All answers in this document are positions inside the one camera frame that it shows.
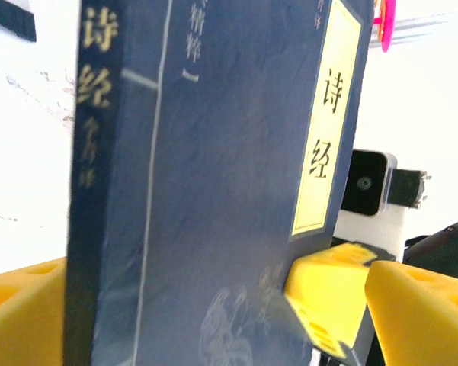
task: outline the white surface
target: white surface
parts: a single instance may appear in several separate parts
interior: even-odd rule
[[[30,2],[37,43],[0,27],[0,272],[66,253],[74,4]]]

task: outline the book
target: book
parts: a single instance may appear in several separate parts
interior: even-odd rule
[[[331,245],[372,23],[371,0],[82,2],[65,366],[309,364],[282,288]]]

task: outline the yellow plastic part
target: yellow plastic part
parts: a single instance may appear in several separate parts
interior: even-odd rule
[[[312,343],[344,358],[339,341],[353,348],[366,309],[364,284],[376,255],[345,243],[298,258],[290,269],[284,294]]]
[[[60,366],[65,259],[0,274],[0,366]]]
[[[458,279],[376,261],[365,291],[387,366],[458,366]]]

